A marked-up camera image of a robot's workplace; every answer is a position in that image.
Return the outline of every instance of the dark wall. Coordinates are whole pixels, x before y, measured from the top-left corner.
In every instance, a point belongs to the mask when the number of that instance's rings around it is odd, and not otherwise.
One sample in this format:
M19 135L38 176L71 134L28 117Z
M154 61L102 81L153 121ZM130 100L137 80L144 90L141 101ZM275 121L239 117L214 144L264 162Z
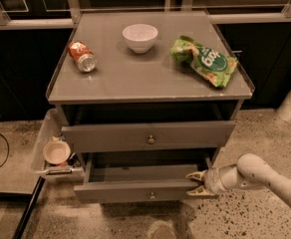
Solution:
M40 120L45 93L71 29L0 31L2 120Z
M278 108L291 89L291 23L219 25L255 85L246 109Z

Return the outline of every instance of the speckled floor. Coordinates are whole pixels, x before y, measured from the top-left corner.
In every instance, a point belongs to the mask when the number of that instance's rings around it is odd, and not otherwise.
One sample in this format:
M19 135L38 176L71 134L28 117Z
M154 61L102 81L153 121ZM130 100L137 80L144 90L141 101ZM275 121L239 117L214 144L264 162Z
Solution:
M291 178L291 120L273 110L240 111L237 126L215 165L236 161L243 153L264 158ZM36 176L29 171L31 149L40 121L3 122L0 131L11 153L0 168L0 190L31 191ZM5 155L0 140L0 160ZM290 238L291 209L264 188L233 190L217 199L179 202L83 204L76 182L46 183L23 238ZM22 208L0 204L0 238L10 238Z

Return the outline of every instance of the beige bowl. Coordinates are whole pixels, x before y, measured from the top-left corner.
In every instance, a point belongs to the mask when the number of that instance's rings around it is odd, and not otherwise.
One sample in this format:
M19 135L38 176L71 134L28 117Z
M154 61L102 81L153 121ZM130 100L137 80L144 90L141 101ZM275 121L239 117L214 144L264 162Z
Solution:
M43 154L47 162L60 164L69 158L71 151L65 141L52 140L45 145Z
M136 53L145 53L154 45L157 28L147 24L135 24L123 31L126 44Z

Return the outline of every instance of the robotic hand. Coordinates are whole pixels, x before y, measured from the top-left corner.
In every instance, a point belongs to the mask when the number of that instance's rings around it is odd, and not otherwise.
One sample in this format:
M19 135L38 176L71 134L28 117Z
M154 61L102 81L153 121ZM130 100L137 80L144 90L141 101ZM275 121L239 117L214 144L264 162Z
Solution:
M244 154L236 164L194 172L187 178L201 183L187 191L188 195L218 195L234 188L248 190L266 186L291 207L291 179L276 172L254 154Z

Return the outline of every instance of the soda can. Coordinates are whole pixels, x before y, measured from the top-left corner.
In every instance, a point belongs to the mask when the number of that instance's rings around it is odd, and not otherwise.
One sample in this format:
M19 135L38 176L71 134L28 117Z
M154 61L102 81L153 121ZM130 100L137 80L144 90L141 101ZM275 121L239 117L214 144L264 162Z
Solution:
M72 42L68 47L69 55L75 60L80 72L91 72L97 65L94 53L82 42Z

